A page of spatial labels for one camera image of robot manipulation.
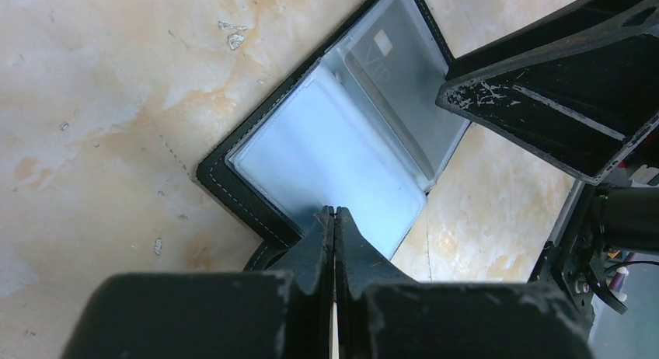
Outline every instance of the wallet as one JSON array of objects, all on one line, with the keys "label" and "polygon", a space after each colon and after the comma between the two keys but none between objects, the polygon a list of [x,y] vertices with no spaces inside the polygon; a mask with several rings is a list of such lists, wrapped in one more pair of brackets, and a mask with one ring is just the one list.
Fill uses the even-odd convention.
[{"label": "wallet", "polygon": [[268,246],[348,207],[391,258],[469,125],[435,105],[453,60],[424,0],[367,0],[197,167]]}]

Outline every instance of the beige tabletop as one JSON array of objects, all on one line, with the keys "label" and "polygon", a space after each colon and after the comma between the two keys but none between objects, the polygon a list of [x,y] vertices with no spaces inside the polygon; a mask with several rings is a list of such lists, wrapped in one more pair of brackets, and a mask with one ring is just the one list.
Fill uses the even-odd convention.
[{"label": "beige tabletop", "polygon": [[[194,166],[362,1],[2,0],[0,358],[58,356],[111,274],[241,270]],[[572,1],[427,0],[456,54]],[[571,184],[472,126],[393,260],[523,281]]]}]

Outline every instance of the marble surface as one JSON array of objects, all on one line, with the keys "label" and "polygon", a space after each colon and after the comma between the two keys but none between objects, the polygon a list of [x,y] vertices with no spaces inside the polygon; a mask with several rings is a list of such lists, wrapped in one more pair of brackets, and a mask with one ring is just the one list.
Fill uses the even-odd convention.
[{"label": "marble surface", "polygon": [[[260,240],[194,166],[361,1],[2,0],[0,358],[58,356],[112,274],[240,270]],[[572,0],[427,1],[463,54]],[[568,185],[473,127],[395,261],[520,280]]]}]

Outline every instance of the black cylinder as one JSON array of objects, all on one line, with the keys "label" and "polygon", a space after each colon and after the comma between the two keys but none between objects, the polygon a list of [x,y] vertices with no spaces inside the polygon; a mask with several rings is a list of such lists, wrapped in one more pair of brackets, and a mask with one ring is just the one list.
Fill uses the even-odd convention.
[{"label": "black cylinder", "polygon": [[659,255],[659,189],[612,188],[600,220],[613,249]]}]

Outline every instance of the screw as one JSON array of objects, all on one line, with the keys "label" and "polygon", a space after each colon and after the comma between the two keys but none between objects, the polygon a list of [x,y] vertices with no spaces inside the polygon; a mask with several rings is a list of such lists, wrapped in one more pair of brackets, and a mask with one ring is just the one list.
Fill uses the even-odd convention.
[{"label": "screw", "polygon": [[577,280],[577,282],[574,283],[574,287],[579,295],[591,291],[591,286],[583,280]]}]

